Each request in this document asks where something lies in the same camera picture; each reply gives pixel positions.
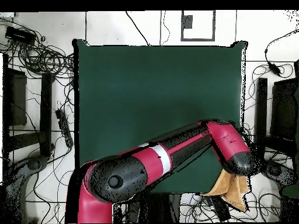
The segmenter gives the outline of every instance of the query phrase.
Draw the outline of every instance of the cable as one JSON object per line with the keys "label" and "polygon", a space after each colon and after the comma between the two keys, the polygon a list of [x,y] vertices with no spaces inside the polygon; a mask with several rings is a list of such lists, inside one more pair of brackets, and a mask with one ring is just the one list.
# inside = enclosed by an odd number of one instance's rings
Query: cable
{"label": "cable", "polygon": [[[58,188],[57,188],[57,202],[58,202],[58,191],[59,191],[59,186],[60,186],[60,184],[63,184],[63,183],[61,182],[61,180],[63,179],[63,177],[64,177],[67,173],[72,173],[72,172],[73,172],[72,170],[70,170],[70,171],[66,171],[66,172],[62,175],[61,179],[58,181],[59,184],[58,184]],[[57,220],[57,223],[58,223],[58,224],[61,224],[60,221],[58,220],[58,211],[57,211],[57,218],[56,218],[56,220]]]}
{"label": "cable", "polygon": [[274,74],[276,74],[277,76],[282,77],[282,76],[280,75],[280,74],[281,74],[281,71],[279,70],[279,66],[277,66],[276,64],[272,64],[272,63],[270,63],[270,62],[268,61],[268,58],[267,58],[268,48],[269,48],[269,46],[270,46],[273,42],[275,42],[275,41],[277,41],[277,40],[280,40],[280,39],[283,38],[283,37],[290,36],[291,34],[296,34],[297,32],[299,32],[299,30],[298,30],[298,29],[295,29],[295,30],[293,30],[293,31],[291,31],[291,32],[289,32],[289,33],[287,33],[287,34],[285,34],[284,36],[281,36],[281,37],[279,37],[279,38],[276,38],[276,39],[272,40],[272,41],[267,45],[267,47],[266,47],[266,49],[265,49],[265,58],[266,58],[266,61],[267,61],[267,63],[268,63],[269,69],[270,69]]}
{"label": "cable", "polygon": [[143,34],[140,32],[139,28],[136,26],[135,22],[133,21],[133,19],[131,18],[131,16],[128,14],[128,12],[126,11],[126,15],[130,18],[130,20],[132,21],[133,25],[136,27],[136,29],[138,30],[138,32],[140,33],[140,35],[143,37],[143,39],[145,40],[145,42],[147,43],[147,46],[149,46],[147,39],[143,36]]}
{"label": "cable", "polygon": [[[251,194],[254,196],[255,200],[248,201],[247,203],[251,203],[251,202],[255,203],[255,206],[249,206],[249,208],[253,208],[253,209],[256,210],[255,216],[252,217],[252,216],[249,216],[246,212],[243,212],[243,214],[246,215],[246,217],[243,217],[243,216],[236,217],[236,216],[232,215],[232,212],[235,211],[235,209],[230,208],[230,213],[231,213],[231,219],[232,220],[236,220],[236,222],[248,222],[248,221],[257,222],[256,219],[258,218],[259,213],[260,213],[260,216],[262,217],[263,221],[266,221],[266,219],[263,217],[263,216],[266,216],[262,212],[263,209],[267,212],[267,215],[272,214],[272,215],[276,216],[278,219],[280,219],[280,212],[279,212],[280,208],[279,207],[275,207],[273,205],[271,205],[270,207],[265,207],[264,205],[262,205],[260,203],[260,200],[266,195],[273,195],[273,196],[275,196],[279,199],[278,196],[276,196],[275,194],[272,194],[272,193],[265,193],[265,194],[262,194],[259,197],[259,199],[257,200],[255,194],[252,193],[252,192],[251,192]],[[192,216],[194,222],[207,222],[207,221],[214,222],[214,220],[218,220],[218,217],[215,214],[215,210],[213,210],[212,208],[210,208],[207,205],[206,198],[207,197],[199,198],[199,200],[196,201],[195,204],[181,204],[180,205],[180,207],[183,207],[183,206],[188,206],[189,207],[189,209],[187,211],[187,214],[184,214],[180,210],[180,214],[185,216],[185,222],[189,222],[189,221],[186,220],[188,216]],[[214,213],[214,215],[213,216],[208,216],[207,212],[212,212],[212,213]]]}
{"label": "cable", "polygon": [[165,25],[165,15],[166,15],[166,11],[164,12],[163,25],[164,25],[164,27],[165,27],[165,28],[167,29],[167,31],[168,31],[168,37],[167,37],[167,40],[164,41],[162,45],[164,45],[164,43],[166,43],[166,42],[169,40],[169,37],[170,37],[170,35],[171,35],[171,32],[169,31],[168,27],[166,27],[166,25]]}
{"label": "cable", "polygon": [[[280,65],[280,66],[278,66],[278,67],[279,67],[279,68],[283,68],[284,66],[287,66],[287,65],[288,65],[288,66],[291,66],[291,73],[290,73],[289,75],[287,75],[287,76],[282,76],[282,74],[284,74],[284,70],[283,70],[283,73],[280,74],[280,77],[282,77],[282,78],[289,78],[289,77],[293,74],[293,72],[294,72],[294,68],[293,68],[293,66],[292,66],[291,64],[283,64],[283,65]],[[253,95],[255,94],[255,90],[256,90],[255,82],[256,82],[261,76],[263,76],[264,74],[266,74],[266,73],[268,73],[268,72],[270,71],[270,70],[267,71],[267,67],[269,68],[268,65],[259,65],[259,66],[257,66],[257,67],[253,70],[253,72],[252,72],[252,83],[251,83],[251,85],[249,86],[249,89],[248,89],[249,98],[245,99],[245,101],[246,101],[246,100],[249,100],[249,99],[254,99],[254,101],[256,101],[256,99],[253,98]],[[264,69],[264,72],[262,72],[262,73],[256,73],[255,71],[256,71],[258,68],[263,68],[263,69]],[[253,75],[259,75],[259,76],[258,76],[255,80],[253,80]],[[250,89],[251,89],[252,86],[253,86],[253,93],[250,93]],[[253,105],[247,107],[244,111],[247,111],[249,108],[255,106],[256,104],[257,104],[257,102],[256,102],[255,104],[253,104]]]}
{"label": "cable", "polygon": [[39,173],[37,173],[37,178],[36,178],[36,181],[35,181],[35,184],[33,186],[33,191],[34,191],[34,194],[35,196],[37,196],[40,200],[44,201],[45,203],[47,203],[47,205],[49,206],[49,210],[47,211],[47,213],[45,214],[43,220],[41,220],[41,223],[40,224],[43,224],[45,218],[47,217],[47,215],[49,214],[50,210],[51,210],[51,205],[46,201],[44,200],[43,198],[41,198],[40,196],[37,195],[35,189],[36,189],[36,184],[37,184],[37,181],[39,180]]}

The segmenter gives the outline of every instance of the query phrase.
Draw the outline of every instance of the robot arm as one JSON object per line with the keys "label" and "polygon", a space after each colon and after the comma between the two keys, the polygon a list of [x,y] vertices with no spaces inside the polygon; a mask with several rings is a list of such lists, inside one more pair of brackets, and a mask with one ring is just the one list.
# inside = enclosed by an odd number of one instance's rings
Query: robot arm
{"label": "robot arm", "polygon": [[71,177],[65,223],[111,223],[112,204],[131,199],[208,144],[229,173],[246,176],[254,169],[250,150],[230,122],[199,121],[85,163]]}

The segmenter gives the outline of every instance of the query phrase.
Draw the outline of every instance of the towel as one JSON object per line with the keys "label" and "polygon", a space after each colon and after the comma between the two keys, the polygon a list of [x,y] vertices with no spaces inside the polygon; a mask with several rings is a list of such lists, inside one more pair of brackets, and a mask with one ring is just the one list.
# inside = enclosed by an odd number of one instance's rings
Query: towel
{"label": "towel", "polygon": [[244,195],[250,192],[246,176],[236,176],[222,169],[212,190],[202,196],[221,195],[222,199],[240,211],[246,211]]}

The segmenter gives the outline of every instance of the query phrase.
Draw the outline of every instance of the green backdrop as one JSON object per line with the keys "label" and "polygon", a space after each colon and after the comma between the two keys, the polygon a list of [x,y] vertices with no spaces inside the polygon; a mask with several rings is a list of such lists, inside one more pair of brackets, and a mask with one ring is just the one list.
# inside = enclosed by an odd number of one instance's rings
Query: green backdrop
{"label": "green backdrop", "polygon": [[[232,48],[77,45],[81,164],[201,119],[239,123],[244,42]],[[220,172],[209,149],[153,191],[208,192]]]}

